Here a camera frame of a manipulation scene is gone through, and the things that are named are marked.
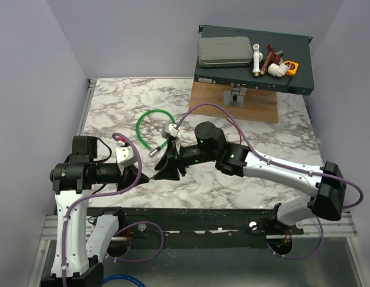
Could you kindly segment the red plastic seal tag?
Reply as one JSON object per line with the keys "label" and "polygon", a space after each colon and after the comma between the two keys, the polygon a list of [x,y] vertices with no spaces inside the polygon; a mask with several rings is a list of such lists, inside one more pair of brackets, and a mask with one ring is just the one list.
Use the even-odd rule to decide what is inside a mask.
{"label": "red plastic seal tag", "polygon": [[242,135],[241,135],[241,132],[239,131],[237,125],[235,123],[233,123],[233,121],[231,121],[229,118],[226,118],[226,120],[232,125],[234,126],[234,128],[236,129],[238,135],[239,135],[239,144],[242,143]]}

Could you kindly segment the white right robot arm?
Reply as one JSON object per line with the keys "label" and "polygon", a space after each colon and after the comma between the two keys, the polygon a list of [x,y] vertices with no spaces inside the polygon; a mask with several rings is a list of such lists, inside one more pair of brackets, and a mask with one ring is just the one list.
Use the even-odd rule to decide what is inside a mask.
{"label": "white right robot arm", "polygon": [[167,148],[155,166],[156,180],[178,181],[185,176],[187,167],[214,162],[216,169],[225,175],[265,179],[303,193],[274,206],[268,226],[275,234],[314,216],[328,221],[341,219],[346,185],[340,181],[342,174],[336,164],[307,166],[307,172],[302,173],[303,164],[281,160],[276,165],[263,153],[255,154],[248,146],[228,142],[222,129],[209,121],[198,124],[194,134],[197,143],[182,146],[176,125],[164,125],[161,135],[167,139]]}

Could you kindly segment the white elbow pipe fitting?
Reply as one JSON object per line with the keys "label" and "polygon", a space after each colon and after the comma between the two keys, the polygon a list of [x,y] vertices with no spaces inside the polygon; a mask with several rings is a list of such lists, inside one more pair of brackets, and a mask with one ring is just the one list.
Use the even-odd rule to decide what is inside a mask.
{"label": "white elbow pipe fitting", "polygon": [[288,65],[285,65],[284,63],[279,64],[272,63],[268,67],[267,72],[274,77],[281,78],[286,75],[288,70],[289,70]]}

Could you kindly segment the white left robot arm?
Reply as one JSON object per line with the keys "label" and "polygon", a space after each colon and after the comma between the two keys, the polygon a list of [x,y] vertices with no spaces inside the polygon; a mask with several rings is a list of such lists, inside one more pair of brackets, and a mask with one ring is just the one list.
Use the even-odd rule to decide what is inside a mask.
{"label": "white left robot arm", "polygon": [[136,146],[121,133],[114,133],[116,162],[108,163],[97,156],[99,138],[74,136],[72,151],[64,163],[50,173],[57,208],[57,241],[50,274],[41,286],[101,286],[103,259],[111,235],[125,232],[126,222],[118,215],[106,215],[103,226],[86,237],[87,208],[94,184],[116,184],[114,195],[149,181],[142,173],[142,160]]}

